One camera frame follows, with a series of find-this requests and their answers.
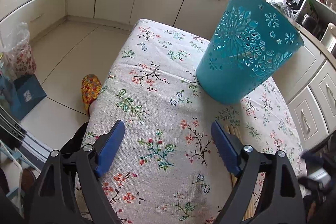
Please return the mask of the wooden chopstick bundle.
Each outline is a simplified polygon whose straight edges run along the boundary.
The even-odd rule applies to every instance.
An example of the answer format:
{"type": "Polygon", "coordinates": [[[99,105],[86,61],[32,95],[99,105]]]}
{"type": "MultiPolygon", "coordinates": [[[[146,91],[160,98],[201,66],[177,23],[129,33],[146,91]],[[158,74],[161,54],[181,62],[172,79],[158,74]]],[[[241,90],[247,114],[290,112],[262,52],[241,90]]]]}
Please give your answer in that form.
{"type": "Polygon", "coordinates": [[[235,186],[236,181],[237,181],[237,178],[233,174],[231,174],[231,182],[232,182],[233,187],[235,186]]]}
{"type": "Polygon", "coordinates": [[[255,213],[255,201],[256,201],[256,198],[255,198],[255,195],[253,194],[251,199],[250,199],[250,202],[248,204],[248,207],[245,211],[245,214],[244,214],[244,218],[243,220],[247,220],[247,219],[250,219],[254,216],[254,213],[255,213]]]}
{"type": "Polygon", "coordinates": [[[240,131],[239,131],[239,128],[237,127],[234,127],[234,133],[235,133],[235,136],[239,139],[239,141],[242,143],[242,137],[240,135],[240,131]]]}
{"type": "Polygon", "coordinates": [[[230,134],[230,129],[227,125],[224,126],[224,131],[228,134],[230,134]]]}
{"type": "Polygon", "coordinates": [[[236,135],[236,133],[235,133],[235,128],[234,128],[232,125],[230,125],[228,128],[229,128],[229,133],[230,133],[231,135],[235,136],[235,135],[236,135]]]}

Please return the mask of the white folding rack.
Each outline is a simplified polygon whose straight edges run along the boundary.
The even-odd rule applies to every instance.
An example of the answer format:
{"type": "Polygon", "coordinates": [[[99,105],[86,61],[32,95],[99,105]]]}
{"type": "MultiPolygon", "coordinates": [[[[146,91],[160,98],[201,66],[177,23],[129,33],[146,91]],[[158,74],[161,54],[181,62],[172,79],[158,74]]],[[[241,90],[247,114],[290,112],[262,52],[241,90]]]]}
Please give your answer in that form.
{"type": "Polygon", "coordinates": [[[12,202],[20,216],[23,216],[23,198],[25,191],[22,189],[23,170],[32,170],[33,175],[39,176],[41,170],[25,157],[17,148],[9,149],[1,141],[1,168],[9,186],[5,196],[12,202]]]}

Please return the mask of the wooden chopstick bundle rightmost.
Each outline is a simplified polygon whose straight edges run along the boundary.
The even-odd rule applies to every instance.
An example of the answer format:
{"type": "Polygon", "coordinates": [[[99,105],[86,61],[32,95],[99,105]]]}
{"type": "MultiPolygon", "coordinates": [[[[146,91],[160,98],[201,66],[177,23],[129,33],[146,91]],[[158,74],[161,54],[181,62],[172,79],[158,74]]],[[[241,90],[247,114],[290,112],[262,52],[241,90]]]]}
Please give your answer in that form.
{"type": "Polygon", "coordinates": [[[236,181],[237,181],[237,178],[233,174],[231,174],[231,182],[232,182],[233,187],[235,186],[236,181]]]}

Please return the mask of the black trouser leg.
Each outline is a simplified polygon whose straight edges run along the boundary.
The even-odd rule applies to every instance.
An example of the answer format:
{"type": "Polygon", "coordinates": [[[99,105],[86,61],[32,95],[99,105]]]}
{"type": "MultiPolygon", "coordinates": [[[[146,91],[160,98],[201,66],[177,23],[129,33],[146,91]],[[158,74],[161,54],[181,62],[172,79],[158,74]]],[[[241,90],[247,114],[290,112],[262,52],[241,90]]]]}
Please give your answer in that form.
{"type": "Polygon", "coordinates": [[[72,154],[77,152],[81,148],[81,144],[84,138],[84,135],[87,130],[88,122],[80,126],[80,128],[75,132],[73,137],[60,149],[62,155],[72,154]]]}

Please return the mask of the cream right cabinet drawers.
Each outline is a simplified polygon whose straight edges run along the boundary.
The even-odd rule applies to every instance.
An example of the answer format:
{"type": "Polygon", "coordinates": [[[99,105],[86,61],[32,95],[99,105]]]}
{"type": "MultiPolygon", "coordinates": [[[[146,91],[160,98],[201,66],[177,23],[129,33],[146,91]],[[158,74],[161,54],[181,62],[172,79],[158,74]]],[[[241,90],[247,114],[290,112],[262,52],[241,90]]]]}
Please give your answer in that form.
{"type": "Polygon", "coordinates": [[[313,35],[273,79],[288,105],[304,150],[335,131],[335,57],[313,35]]]}

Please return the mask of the wooden chopstick bundle leftmost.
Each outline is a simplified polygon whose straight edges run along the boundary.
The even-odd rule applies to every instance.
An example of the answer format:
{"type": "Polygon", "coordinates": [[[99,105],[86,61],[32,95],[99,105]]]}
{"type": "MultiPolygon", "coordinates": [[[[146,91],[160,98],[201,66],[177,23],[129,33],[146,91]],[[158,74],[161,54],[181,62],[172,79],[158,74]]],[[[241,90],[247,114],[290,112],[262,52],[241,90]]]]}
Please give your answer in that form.
{"type": "Polygon", "coordinates": [[[228,134],[230,134],[230,129],[227,125],[224,126],[224,131],[228,134]]]}

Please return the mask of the dark blue box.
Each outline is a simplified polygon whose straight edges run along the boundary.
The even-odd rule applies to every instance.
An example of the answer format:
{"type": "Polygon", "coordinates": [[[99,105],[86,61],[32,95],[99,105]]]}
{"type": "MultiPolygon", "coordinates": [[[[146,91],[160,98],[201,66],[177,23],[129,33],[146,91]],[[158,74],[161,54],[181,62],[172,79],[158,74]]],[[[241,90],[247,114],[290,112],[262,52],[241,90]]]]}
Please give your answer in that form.
{"type": "Polygon", "coordinates": [[[36,75],[24,75],[14,81],[14,98],[11,112],[21,121],[47,94],[36,75]]]}

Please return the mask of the floral tablecloth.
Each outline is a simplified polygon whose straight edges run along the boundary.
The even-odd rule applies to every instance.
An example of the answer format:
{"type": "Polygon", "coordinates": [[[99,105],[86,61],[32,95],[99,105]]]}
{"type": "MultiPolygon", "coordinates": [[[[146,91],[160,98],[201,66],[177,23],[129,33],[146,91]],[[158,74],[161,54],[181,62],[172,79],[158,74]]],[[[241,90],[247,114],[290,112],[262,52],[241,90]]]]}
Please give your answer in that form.
{"type": "Polygon", "coordinates": [[[208,44],[139,20],[102,85],[83,144],[124,122],[123,141],[101,178],[120,223],[213,223],[232,189],[211,137],[214,121],[260,152],[283,150],[295,174],[306,174],[298,132],[273,79],[228,106],[201,88],[196,68],[208,44]]]}

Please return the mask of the yellow patterned slipper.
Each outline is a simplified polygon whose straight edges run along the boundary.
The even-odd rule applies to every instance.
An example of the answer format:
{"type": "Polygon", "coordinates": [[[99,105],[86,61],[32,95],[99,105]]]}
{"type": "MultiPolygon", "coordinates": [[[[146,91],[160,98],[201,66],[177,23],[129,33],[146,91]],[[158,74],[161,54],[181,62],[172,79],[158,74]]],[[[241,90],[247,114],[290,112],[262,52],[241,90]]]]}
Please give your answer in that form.
{"type": "Polygon", "coordinates": [[[86,75],[81,82],[81,98],[85,111],[89,114],[91,104],[97,100],[102,85],[96,75],[86,75]]]}

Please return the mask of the teal perforated plastic basket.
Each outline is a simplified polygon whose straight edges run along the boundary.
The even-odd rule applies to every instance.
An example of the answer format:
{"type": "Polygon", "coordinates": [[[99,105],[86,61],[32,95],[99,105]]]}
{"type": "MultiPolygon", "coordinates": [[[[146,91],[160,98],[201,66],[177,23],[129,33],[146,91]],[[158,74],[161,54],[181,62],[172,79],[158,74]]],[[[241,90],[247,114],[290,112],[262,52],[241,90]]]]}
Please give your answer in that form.
{"type": "Polygon", "coordinates": [[[197,79],[214,100],[238,103],[303,45],[289,19],[267,1],[230,0],[197,67],[197,79]]]}

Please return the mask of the clear floral plastic bag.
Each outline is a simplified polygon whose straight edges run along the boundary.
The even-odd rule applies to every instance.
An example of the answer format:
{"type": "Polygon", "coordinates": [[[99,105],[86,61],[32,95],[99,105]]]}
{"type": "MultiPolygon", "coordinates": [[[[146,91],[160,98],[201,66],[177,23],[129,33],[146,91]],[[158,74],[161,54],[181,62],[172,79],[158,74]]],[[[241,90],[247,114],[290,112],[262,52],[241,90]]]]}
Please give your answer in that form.
{"type": "Polygon", "coordinates": [[[30,32],[26,22],[17,24],[5,38],[5,56],[16,77],[33,75],[37,65],[30,44],[30,32]]]}

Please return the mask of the green vegetable bag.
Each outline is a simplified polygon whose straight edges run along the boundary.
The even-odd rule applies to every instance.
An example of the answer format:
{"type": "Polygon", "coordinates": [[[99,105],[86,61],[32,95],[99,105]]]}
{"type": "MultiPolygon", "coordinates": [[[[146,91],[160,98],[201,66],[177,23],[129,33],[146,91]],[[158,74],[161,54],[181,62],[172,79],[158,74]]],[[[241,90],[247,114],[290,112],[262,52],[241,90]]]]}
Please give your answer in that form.
{"type": "Polygon", "coordinates": [[[274,8],[278,9],[282,14],[287,16],[290,19],[294,18],[294,12],[289,7],[288,2],[286,0],[270,0],[268,1],[270,5],[274,8]]]}

